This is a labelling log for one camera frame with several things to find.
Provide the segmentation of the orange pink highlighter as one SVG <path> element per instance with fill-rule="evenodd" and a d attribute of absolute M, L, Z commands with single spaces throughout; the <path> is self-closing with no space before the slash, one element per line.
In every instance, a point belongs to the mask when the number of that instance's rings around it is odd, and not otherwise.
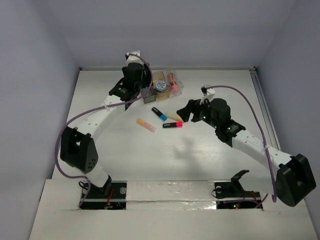
<path fill-rule="evenodd" d="M 149 123 L 140 118 L 136 120 L 136 123 L 152 133 L 155 133 L 157 130 L 154 126 L 150 125 Z"/>

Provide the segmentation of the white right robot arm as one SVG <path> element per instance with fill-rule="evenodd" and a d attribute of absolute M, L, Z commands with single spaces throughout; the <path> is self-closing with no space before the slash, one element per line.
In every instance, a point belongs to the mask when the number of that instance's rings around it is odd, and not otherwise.
<path fill-rule="evenodd" d="M 191 108 L 192 122 L 203 121 L 215 129 L 217 138 L 264 166 L 270 177 L 255 180 L 237 177 L 230 183 L 235 196 L 242 196 L 249 188 L 277 197 L 289 207 L 296 206 L 317 184 L 308 159 L 302 155 L 282 152 L 251 134 L 231 118 L 231 109 L 221 98 L 196 100 Z"/>

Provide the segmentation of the black blue highlighter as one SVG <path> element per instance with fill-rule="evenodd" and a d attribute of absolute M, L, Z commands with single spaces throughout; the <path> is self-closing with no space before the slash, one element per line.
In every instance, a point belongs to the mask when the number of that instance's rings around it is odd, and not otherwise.
<path fill-rule="evenodd" d="M 151 108 L 152 112 L 155 113 L 163 122 L 165 122 L 168 118 L 156 107 Z"/>

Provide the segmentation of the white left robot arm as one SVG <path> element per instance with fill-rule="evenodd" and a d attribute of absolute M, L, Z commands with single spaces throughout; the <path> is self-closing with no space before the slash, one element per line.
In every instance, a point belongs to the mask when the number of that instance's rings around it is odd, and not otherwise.
<path fill-rule="evenodd" d="M 81 171 L 89 183 L 81 183 L 87 193 L 104 198 L 112 188 L 111 177 L 98 164 L 96 140 L 105 128 L 131 104 L 142 97 L 145 103 L 182 94 L 183 83 L 175 70 L 152 73 L 145 63 L 132 62 L 122 68 L 123 77 L 109 91 L 102 109 L 79 125 L 67 126 L 60 139 L 60 159 Z"/>

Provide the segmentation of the blue white round jar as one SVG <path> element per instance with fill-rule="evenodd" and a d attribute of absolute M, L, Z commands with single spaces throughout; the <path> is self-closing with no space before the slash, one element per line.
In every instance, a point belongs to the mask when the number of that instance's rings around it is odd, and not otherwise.
<path fill-rule="evenodd" d="M 159 80 L 155 83 L 155 89 L 157 92 L 164 92 L 167 89 L 167 83 L 163 80 Z"/>

